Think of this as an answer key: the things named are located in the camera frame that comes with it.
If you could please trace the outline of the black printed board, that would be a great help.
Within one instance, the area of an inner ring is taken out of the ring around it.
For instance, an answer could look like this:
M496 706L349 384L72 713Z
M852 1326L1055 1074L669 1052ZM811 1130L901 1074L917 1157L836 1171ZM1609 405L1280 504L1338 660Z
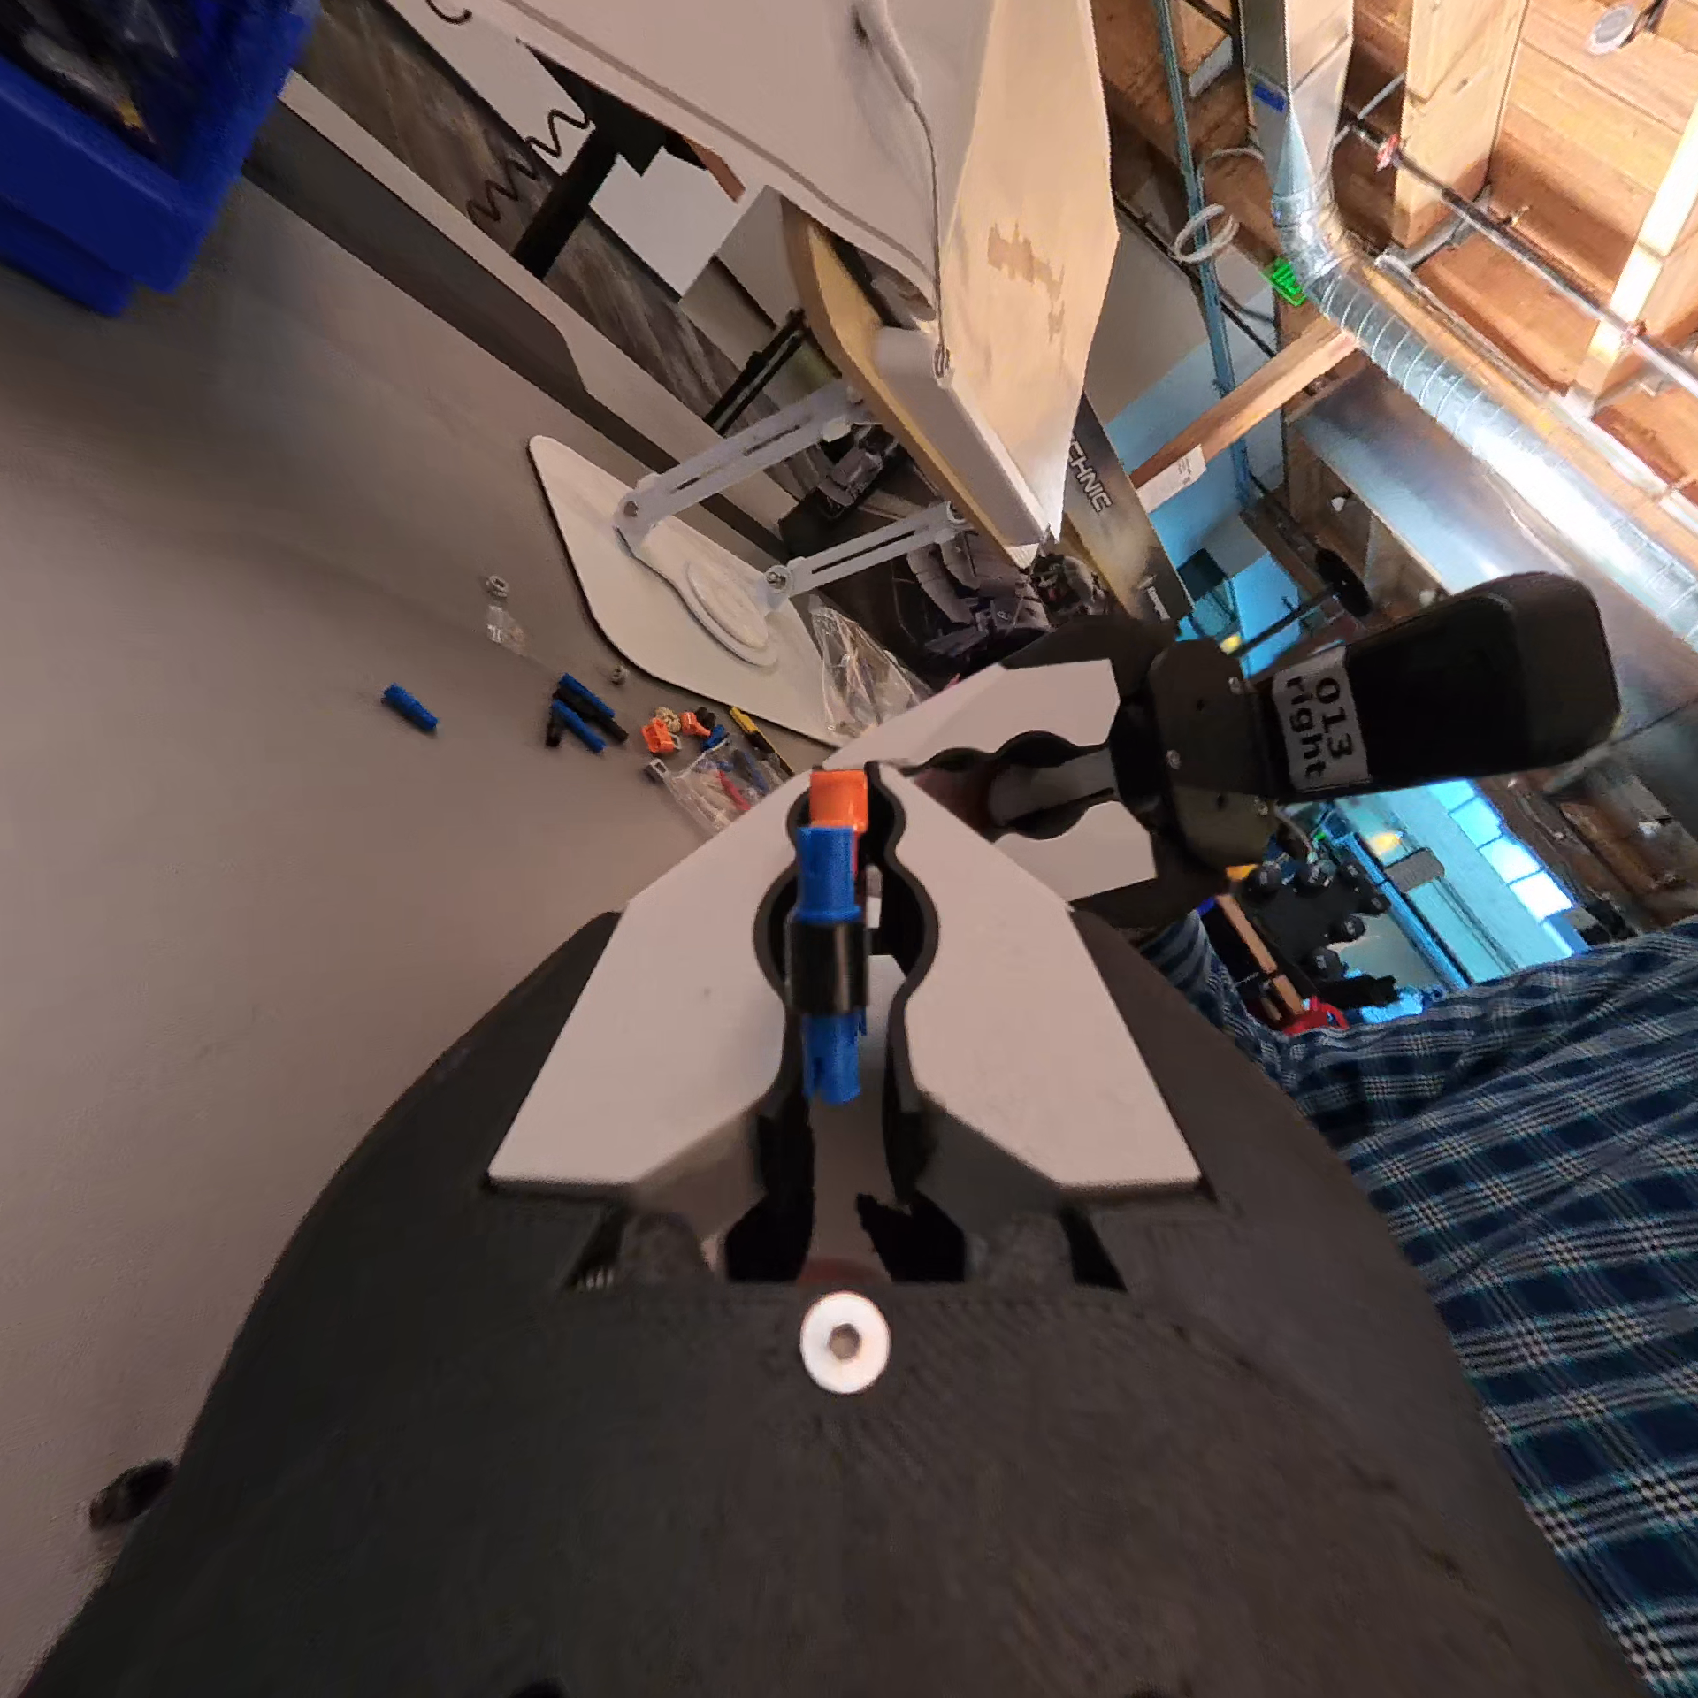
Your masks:
M1175 619L1168 552L1085 394L1071 421L1062 541L1135 619L1152 626Z

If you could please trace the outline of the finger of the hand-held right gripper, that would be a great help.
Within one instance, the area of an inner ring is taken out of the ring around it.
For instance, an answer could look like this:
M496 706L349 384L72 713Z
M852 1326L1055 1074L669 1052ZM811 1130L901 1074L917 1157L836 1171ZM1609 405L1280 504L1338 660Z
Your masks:
M926 796L1113 796L1106 660L991 665L861 736L861 771Z
M986 815L998 852L1067 902L1156 879L1151 833L1101 775L997 775Z

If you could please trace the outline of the white articulated desk stand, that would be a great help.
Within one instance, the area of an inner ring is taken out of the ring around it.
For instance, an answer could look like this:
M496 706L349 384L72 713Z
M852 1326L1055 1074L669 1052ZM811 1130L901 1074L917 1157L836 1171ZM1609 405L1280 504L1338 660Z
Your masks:
M836 380L627 486L535 435L532 470L588 614L616 654L682 692L838 746L825 661L795 598L951 541L965 532L965 516L938 500L813 555L756 566L685 515L871 417L859 393Z

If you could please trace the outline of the empty clear plastic bag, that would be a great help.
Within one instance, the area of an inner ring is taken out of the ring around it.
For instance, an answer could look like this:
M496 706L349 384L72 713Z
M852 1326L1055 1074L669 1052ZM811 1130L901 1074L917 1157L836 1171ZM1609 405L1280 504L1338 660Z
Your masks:
M800 600L818 656L827 730L853 741L931 697L922 681L825 596Z

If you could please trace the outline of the clear bag of toy parts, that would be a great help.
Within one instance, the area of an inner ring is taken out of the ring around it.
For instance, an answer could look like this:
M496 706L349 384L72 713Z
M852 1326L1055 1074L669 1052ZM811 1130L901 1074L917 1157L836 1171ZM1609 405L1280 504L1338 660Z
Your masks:
M712 727L710 745L678 737L677 753L646 753L645 773L701 831L715 835L774 796L795 771L742 709L689 711ZM661 707L650 716L662 713L684 711Z

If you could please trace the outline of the black toy beam assembly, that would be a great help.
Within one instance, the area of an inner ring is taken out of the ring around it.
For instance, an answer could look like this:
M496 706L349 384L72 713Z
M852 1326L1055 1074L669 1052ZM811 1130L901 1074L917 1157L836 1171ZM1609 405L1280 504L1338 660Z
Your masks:
M846 824L804 824L793 842L793 904L783 937L784 1001L797 1022L802 1093L827 1107L843 1107L861 1091L868 1024L868 932L857 833Z

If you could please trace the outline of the blue storage bin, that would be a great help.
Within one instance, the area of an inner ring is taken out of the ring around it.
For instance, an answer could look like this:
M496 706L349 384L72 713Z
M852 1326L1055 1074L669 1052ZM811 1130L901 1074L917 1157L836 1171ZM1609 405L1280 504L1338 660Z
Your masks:
M319 11L3 3L3 263L107 317L178 288Z

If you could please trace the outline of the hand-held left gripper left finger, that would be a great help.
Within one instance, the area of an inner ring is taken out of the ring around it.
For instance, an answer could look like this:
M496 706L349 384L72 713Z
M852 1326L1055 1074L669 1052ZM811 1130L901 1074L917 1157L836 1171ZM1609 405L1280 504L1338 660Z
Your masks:
M487 1162L493 1194L671 1215L696 1238L767 1206L807 1256L816 1139L781 1082L788 1017L756 955L806 796L795 775L625 902Z

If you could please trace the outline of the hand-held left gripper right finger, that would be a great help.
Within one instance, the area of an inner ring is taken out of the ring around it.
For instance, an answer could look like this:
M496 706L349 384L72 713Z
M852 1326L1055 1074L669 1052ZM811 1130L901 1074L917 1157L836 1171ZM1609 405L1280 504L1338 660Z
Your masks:
M884 1026L896 1203L984 1238L1202 1199L1200 1160L1050 870L891 762L866 783L887 808L882 920L910 952Z

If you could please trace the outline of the grey desk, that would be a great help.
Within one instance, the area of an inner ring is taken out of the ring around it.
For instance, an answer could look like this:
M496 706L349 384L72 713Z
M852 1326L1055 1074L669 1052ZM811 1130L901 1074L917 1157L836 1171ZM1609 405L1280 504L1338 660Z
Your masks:
M528 444L629 456L259 186L119 317L4 269L1 378L15 1694L112 1560L89 1500L180 1454L348 1153L701 837L540 736L562 670L677 700L609 686Z

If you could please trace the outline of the person in plaid shirt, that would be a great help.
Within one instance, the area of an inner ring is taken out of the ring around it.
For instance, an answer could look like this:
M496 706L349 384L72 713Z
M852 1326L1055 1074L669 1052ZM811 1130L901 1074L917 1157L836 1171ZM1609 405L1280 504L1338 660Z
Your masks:
M1529 1516L1644 1687L1694 1694L1694 923L1310 1033L1285 1065Z

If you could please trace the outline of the white adjacent table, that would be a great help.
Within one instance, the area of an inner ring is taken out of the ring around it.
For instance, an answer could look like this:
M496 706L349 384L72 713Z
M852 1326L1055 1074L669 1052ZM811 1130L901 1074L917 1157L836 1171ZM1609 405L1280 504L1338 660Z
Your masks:
M486 242L510 251L595 131L585 95L470 3L316 5L295 74ZM544 274L563 306L707 423L747 423L816 373L769 194L684 141L613 161Z

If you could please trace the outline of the silver ventilation duct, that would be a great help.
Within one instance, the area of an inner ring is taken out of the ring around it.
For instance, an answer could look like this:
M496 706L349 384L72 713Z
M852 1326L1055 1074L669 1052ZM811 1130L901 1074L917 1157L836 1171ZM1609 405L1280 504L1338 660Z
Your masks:
M1409 272L1366 258L1333 184L1352 41L1347 3L1237 3L1248 111L1283 258L1317 311L1582 564L1695 646L1694 508L1536 393Z

